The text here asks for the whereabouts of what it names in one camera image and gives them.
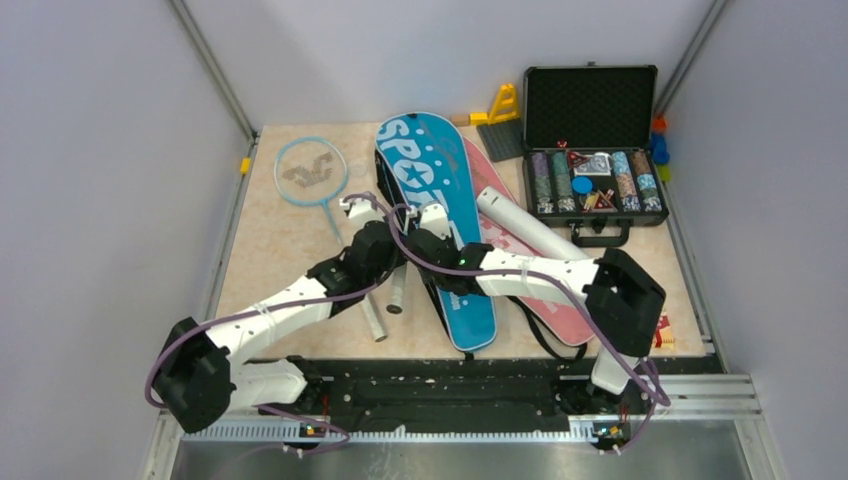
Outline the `blue badminton racket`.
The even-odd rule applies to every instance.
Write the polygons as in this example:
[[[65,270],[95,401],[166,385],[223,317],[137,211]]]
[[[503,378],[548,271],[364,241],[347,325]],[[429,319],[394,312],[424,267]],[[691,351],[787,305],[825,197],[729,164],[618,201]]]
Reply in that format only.
[[[360,290],[368,292],[332,303],[331,313],[339,315],[355,305],[364,313],[374,341],[381,342],[388,332],[376,312],[370,291],[386,279],[386,273],[364,265],[364,251],[344,242],[330,209],[330,202],[346,187],[349,170],[340,150],[329,140],[306,136],[289,142],[277,153],[273,166],[274,183],[283,199],[298,207],[319,206],[328,220],[341,251],[307,271],[327,288],[329,297]]]
[[[391,276],[390,297],[386,306],[388,313],[398,315],[404,311],[406,280],[407,266],[403,265],[398,267]]]

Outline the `blue racket cover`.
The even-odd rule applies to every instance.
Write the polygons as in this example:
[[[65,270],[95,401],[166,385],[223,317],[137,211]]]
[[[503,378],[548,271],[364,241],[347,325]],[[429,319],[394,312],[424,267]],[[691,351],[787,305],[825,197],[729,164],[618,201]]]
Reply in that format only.
[[[464,137],[448,119],[412,112],[385,120],[375,135],[375,157],[384,195],[393,205],[416,210],[415,227],[446,243],[451,253],[482,241]],[[494,341],[491,298],[439,288],[427,269],[420,275],[455,349],[473,353]]]

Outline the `clear tube lid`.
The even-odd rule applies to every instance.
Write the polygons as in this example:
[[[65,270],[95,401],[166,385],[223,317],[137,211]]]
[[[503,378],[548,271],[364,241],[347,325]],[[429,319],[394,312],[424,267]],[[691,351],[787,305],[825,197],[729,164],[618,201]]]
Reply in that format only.
[[[369,174],[369,167],[363,163],[349,164],[348,169],[352,178],[365,178]]]

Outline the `white shuttlecock tube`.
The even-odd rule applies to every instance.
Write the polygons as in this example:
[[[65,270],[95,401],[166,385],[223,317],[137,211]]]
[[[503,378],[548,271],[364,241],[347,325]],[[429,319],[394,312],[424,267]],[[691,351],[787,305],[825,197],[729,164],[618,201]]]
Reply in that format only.
[[[513,202],[494,187],[477,196],[479,211],[539,255],[559,260],[589,259],[589,255]]]

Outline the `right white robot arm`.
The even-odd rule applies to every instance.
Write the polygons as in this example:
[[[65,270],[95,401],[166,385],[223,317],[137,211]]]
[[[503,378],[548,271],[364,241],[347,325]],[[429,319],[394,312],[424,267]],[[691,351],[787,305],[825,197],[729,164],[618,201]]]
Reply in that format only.
[[[424,229],[392,236],[406,259],[443,290],[574,306],[602,345],[586,385],[594,409],[614,411],[629,383],[669,405],[649,358],[666,292],[629,254],[608,249],[599,258],[561,260],[483,243],[458,248],[451,237]]]

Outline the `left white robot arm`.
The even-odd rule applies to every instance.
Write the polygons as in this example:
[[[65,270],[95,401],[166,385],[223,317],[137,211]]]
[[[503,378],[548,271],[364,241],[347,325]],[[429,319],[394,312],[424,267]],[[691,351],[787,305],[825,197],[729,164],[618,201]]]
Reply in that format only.
[[[145,382],[146,400],[164,408],[187,433],[260,404],[308,413],[320,386],[287,360],[254,357],[284,337],[361,302],[397,268],[400,253],[389,224],[370,221],[342,251],[291,285],[239,313],[175,324]]]

